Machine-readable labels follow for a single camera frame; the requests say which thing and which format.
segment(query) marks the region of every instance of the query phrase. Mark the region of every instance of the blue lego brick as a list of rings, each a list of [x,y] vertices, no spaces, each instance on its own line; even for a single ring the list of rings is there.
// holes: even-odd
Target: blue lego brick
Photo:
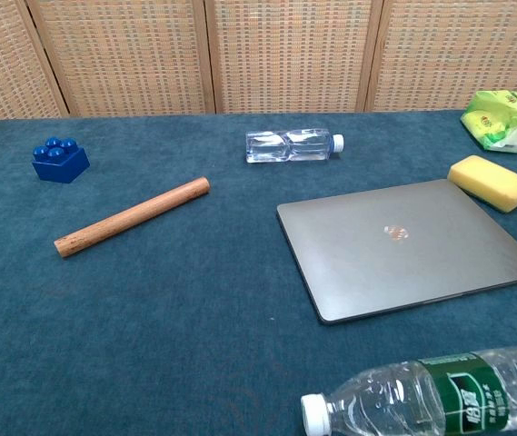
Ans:
[[[43,147],[36,147],[32,165],[41,180],[71,183],[90,166],[85,149],[74,139],[49,138]]]

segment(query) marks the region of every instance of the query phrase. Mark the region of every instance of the green plastic bag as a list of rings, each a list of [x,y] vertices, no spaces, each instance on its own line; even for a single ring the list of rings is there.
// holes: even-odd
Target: green plastic bag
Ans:
[[[517,92],[479,91],[461,119],[484,150],[517,153]]]

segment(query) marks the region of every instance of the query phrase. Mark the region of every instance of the wooden dowel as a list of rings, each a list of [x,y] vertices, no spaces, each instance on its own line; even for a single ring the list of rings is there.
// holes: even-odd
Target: wooden dowel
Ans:
[[[56,250],[58,250],[62,257],[70,256],[209,191],[210,183],[205,177],[200,177],[171,191],[157,195],[151,200],[139,203],[116,215],[109,216],[98,223],[57,239],[55,241]]]

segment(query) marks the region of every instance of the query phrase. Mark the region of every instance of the white bottle cap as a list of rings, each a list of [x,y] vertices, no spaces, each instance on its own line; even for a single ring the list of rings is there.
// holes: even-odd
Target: white bottle cap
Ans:
[[[344,146],[345,142],[343,140],[342,134],[334,134],[333,143],[334,143],[333,153],[340,153],[343,151],[343,146]]]
[[[303,406],[303,424],[306,435],[329,436],[331,422],[324,397],[320,393],[304,395],[301,398],[301,405]]]

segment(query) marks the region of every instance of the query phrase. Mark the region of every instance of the bottle label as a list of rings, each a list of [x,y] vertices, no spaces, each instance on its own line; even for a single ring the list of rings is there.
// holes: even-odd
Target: bottle label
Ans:
[[[446,416],[446,435],[500,431],[508,421],[506,392],[475,354],[420,359],[432,375]]]

